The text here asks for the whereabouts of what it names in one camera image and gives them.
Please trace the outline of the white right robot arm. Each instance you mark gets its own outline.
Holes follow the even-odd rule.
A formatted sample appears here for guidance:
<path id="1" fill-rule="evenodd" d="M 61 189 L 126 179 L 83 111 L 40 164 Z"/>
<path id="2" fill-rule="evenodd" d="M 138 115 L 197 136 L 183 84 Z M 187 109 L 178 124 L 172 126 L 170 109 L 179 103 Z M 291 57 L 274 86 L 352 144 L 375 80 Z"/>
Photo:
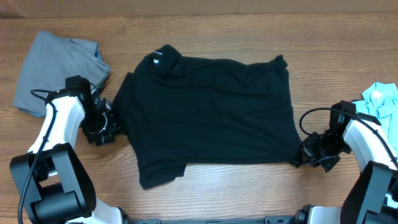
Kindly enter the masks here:
<path id="1" fill-rule="evenodd" d="M 300 145 L 302 162 L 330 171 L 342 152 L 353 153 L 360 176 L 340 207 L 306 205 L 290 223 L 397 223 L 397 154 L 379 120 L 360 113 L 354 103 L 328 108 L 329 128 L 308 134 Z"/>

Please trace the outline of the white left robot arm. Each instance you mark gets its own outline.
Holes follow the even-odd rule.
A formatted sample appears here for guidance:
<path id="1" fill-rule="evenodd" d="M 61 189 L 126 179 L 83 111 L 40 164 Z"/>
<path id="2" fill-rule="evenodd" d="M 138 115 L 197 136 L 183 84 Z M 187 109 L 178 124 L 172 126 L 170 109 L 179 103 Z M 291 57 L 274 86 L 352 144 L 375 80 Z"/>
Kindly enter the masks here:
<path id="1" fill-rule="evenodd" d="M 97 199 L 94 185 L 74 148 L 81 129 L 90 144 L 115 141 L 121 125 L 109 101 L 77 75 L 65 88 L 47 91 L 47 114 L 35 143 L 13 157 L 10 170 L 20 195 L 18 222 L 27 213 L 32 223 L 130 223 L 118 207 Z"/>

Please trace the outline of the black polo shirt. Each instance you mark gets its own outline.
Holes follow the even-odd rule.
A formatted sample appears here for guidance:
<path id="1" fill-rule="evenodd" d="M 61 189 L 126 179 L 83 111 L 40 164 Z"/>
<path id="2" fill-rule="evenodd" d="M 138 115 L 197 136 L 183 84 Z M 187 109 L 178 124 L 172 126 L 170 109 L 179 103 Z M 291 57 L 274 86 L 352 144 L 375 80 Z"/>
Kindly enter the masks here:
<path id="1" fill-rule="evenodd" d="M 301 162 L 280 55 L 246 65 L 185 57 L 165 45 L 125 76 L 112 107 L 144 189 L 182 177 L 188 164 Z"/>

